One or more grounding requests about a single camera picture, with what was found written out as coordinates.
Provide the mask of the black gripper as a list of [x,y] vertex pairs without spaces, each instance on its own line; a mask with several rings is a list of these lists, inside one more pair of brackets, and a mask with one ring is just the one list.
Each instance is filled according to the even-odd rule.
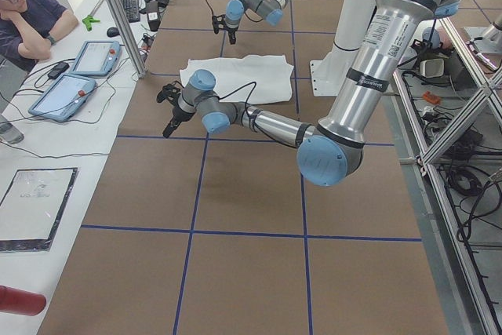
[[173,117],[171,121],[166,125],[162,131],[162,136],[164,138],[170,138],[174,131],[176,131],[176,124],[182,122],[188,122],[192,119],[192,106],[186,103],[184,100],[174,100]]
[[225,25],[226,25],[226,29],[228,31],[229,42],[231,45],[234,45],[237,41],[236,32],[237,32],[238,27],[240,25],[240,19],[232,20],[231,18],[226,16],[225,17]]

